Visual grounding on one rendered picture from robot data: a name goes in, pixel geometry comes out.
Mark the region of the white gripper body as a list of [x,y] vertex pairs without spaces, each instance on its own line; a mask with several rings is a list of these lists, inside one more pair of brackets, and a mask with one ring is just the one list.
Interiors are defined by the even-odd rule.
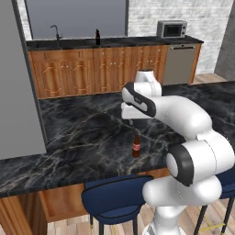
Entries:
[[123,119],[147,119],[147,116],[136,109],[134,106],[129,106],[125,102],[121,104],[121,117]]

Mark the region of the small brown bottle red label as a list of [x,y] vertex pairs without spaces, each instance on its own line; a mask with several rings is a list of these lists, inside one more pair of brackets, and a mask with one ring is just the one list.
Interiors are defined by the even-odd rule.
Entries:
[[140,136],[137,135],[132,144],[132,156],[137,158],[140,156]]

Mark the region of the dark sink basin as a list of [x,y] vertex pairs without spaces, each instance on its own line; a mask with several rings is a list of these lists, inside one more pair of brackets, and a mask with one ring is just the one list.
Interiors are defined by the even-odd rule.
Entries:
[[40,50],[57,50],[61,47],[61,42],[58,40],[39,40],[36,43],[36,49]]

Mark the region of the black sink tap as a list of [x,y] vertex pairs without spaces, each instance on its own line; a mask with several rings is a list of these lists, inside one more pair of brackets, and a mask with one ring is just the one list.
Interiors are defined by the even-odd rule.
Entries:
[[58,31],[58,27],[56,25],[51,25],[50,28],[55,28],[56,30],[56,40],[59,41],[60,39],[62,39],[62,35],[59,35],[59,31]]

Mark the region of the wooden cupboard run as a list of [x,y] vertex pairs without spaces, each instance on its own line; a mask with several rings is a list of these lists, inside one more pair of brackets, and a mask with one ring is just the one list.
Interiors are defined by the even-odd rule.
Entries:
[[164,80],[168,45],[77,50],[32,50],[28,53],[39,98],[120,91],[140,69]]

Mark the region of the grey dishwasher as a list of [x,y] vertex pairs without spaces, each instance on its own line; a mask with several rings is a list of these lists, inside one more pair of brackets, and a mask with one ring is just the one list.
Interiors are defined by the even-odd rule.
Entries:
[[195,44],[170,45],[167,51],[164,85],[187,84],[195,58]]

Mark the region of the blue bar stool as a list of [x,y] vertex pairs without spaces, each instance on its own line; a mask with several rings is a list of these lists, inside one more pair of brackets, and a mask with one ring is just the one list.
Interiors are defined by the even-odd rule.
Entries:
[[138,214],[145,204],[142,188],[152,179],[148,174],[129,174],[85,183],[82,202],[90,225],[95,218],[99,235],[104,235],[105,225],[132,221],[133,235],[138,235]]
[[[229,200],[223,224],[221,226],[217,225],[217,227],[220,226],[222,228],[220,235],[224,235],[225,230],[228,225],[229,215],[232,210],[233,202],[235,200],[235,166],[233,166],[230,170],[227,170],[224,173],[217,174],[217,178],[219,179],[222,185],[222,193],[221,193],[220,199],[227,198]],[[203,219],[205,218],[206,210],[207,210],[207,206],[202,206],[200,209],[200,214],[196,223],[194,235],[197,235],[198,232],[201,230],[212,229],[212,226],[209,226],[204,229],[200,229],[201,223]]]

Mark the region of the grey microwave oven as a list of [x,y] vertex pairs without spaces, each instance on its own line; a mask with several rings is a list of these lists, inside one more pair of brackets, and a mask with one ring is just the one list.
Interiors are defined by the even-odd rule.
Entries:
[[183,20],[159,20],[157,36],[162,39],[184,38],[187,22]]

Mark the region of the grey window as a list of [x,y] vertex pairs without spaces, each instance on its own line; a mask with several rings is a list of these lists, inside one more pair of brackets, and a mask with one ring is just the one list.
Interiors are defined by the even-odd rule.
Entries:
[[26,0],[33,39],[127,35],[127,0]]

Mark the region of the wooden island base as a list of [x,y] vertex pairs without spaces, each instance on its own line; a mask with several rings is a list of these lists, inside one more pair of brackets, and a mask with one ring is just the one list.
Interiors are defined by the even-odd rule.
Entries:
[[84,184],[0,198],[0,225],[6,235],[47,235],[49,222],[86,215]]

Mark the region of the grey fridge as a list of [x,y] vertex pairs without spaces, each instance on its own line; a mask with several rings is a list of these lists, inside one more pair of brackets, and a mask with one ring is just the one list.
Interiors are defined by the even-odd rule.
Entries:
[[46,135],[17,0],[0,0],[0,159],[45,151]]

